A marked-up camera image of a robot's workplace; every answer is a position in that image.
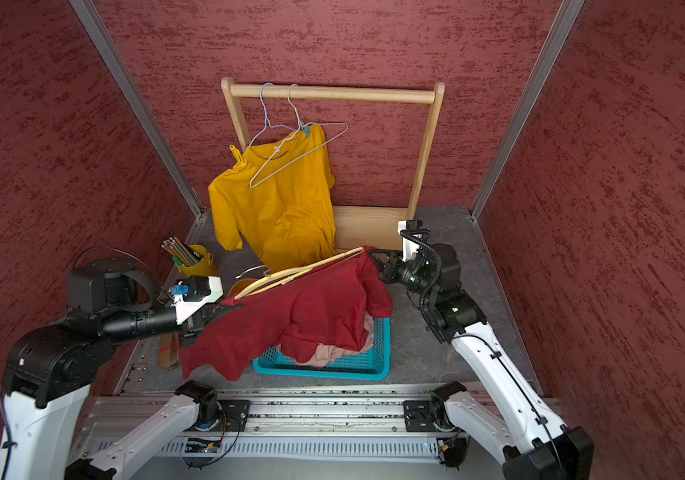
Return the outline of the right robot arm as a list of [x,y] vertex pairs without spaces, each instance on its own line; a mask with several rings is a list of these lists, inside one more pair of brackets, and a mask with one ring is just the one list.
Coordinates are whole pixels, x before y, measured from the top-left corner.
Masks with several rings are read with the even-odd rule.
[[464,290],[457,252],[407,236],[406,252],[372,249],[368,256],[386,284],[418,295],[428,330],[469,364],[498,411],[490,412],[458,382],[432,393],[434,424],[458,429],[484,447],[507,479],[587,479],[595,446],[570,428],[516,368],[481,308]]

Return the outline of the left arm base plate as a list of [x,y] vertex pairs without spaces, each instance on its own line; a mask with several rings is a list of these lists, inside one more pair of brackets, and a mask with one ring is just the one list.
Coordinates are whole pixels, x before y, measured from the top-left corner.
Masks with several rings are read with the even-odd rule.
[[198,419],[184,433],[223,434],[224,432],[243,432],[250,414],[252,402],[244,399],[218,400],[206,404],[198,414]]

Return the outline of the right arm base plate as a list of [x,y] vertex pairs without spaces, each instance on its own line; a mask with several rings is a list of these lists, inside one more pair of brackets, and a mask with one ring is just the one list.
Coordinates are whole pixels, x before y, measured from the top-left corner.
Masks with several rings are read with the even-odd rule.
[[441,402],[434,400],[407,400],[403,402],[406,430],[410,433],[452,433],[460,429],[454,426]]

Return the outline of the dark red t-shirt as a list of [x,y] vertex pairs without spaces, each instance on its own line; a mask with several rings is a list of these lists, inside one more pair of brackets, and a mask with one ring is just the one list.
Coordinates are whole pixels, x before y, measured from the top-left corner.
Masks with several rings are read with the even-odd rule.
[[365,315],[388,318],[394,309],[366,252],[222,304],[242,308],[210,324],[194,344],[180,350],[184,378],[210,365],[224,379],[239,380],[252,360],[276,346],[298,363],[308,362],[318,344],[360,350],[367,337]]

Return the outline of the pink printed t-shirt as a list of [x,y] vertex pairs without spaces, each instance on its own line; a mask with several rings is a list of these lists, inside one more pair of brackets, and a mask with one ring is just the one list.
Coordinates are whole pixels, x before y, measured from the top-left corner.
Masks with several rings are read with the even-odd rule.
[[302,365],[314,369],[325,368],[329,363],[342,359],[347,356],[354,356],[370,351],[374,346],[374,326],[375,320],[370,314],[365,315],[364,328],[367,334],[365,344],[360,350],[348,350],[332,345],[318,344],[314,355]]

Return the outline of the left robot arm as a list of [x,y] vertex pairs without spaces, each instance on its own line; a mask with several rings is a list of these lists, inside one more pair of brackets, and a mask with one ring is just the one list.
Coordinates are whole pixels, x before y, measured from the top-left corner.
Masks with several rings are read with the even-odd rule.
[[156,282],[128,258],[104,258],[68,272],[66,315],[22,336],[0,384],[0,479],[128,479],[184,430],[224,429],[216,390],[180,386],[156,414],[108,450],[66,459],[82,406],[118,346],[176,333],[193,342],[234,312],[216,276],[190,276],[160,301]]

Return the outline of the cream plastic hanger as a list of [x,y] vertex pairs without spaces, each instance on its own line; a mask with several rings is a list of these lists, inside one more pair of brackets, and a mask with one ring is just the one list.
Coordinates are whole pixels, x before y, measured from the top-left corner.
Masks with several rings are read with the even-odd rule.
[[314,272],[314,270],[320,269],[321,267],[338,263],[340,261],[348,259],[349,257],[357,256],[364,252],[364,247],[357,247],[342,252],[334,257],[314,262],[313,264],[307,266],[290,268],[282,270],[278,273],[268,274],[268,276],[260,278],[255,282],[252,282],[250,285],[246,286],[242,291],[238,292],[238,294],[234,296],[234,300],[241,300],[246,296],[256,295],[271,290],[272,288],[277,288],[286,285],[306,274]]

